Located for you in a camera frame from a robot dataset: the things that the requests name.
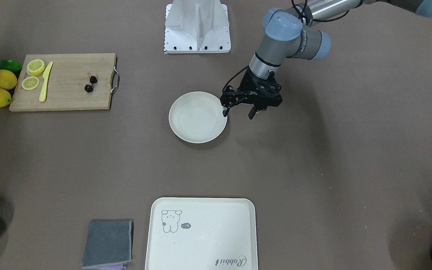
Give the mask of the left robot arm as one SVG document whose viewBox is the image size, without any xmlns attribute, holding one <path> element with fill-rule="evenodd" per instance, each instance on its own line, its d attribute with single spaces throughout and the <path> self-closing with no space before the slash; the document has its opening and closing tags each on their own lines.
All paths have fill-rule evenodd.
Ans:
<svg viewBox="0 0 432 270">
<path fill-rule="evenodd" d="M 372 0 L 305 0 L 283 10 L 273 7 L 263 19 L 264 36 L 250 63 L 240 70 L 243 73 L 240 85 L 232 87 L 229 82 L 223 86 L 220 103 L 222 116 L 227 117 L 230 109 L 239 104 L 252 108 L 249 119 L 268 107 L 279 106 L 281 84 L 275 74 L 284 59 L 322 60 L 330 52 L 330 36 L 313 29 L 319 23 L 329 23 L 345 17 L 349 11 Z"/>
</svg>

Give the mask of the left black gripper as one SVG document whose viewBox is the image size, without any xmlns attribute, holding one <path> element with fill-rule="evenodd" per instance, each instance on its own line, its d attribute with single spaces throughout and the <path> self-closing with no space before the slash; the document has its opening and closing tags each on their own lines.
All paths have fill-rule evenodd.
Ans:
<svg viewBox="0 0 432 270">
<path fill-rule="evenodd" d="M 229 83 L 243 71 L 245 74 L 239 87 L 232 87 Z M 279 106 L 283 101 L 280 94 L 282 87 L 281 84 L 276 82 L 274 76 L 275 72 L 273 69 L 269 70 L 269 76 L 266 79 L 257 77 L 250 69 L 241 69 L 237 72 L 226 82 L 222 89 L 220 102 L 223 106 L 223 116 L 228 116 L 232 107 L 242 103 L 253 106 L 248 113 L 250 120 L 259 111 L 266 111 L 268 107 Z"/>
</svg>

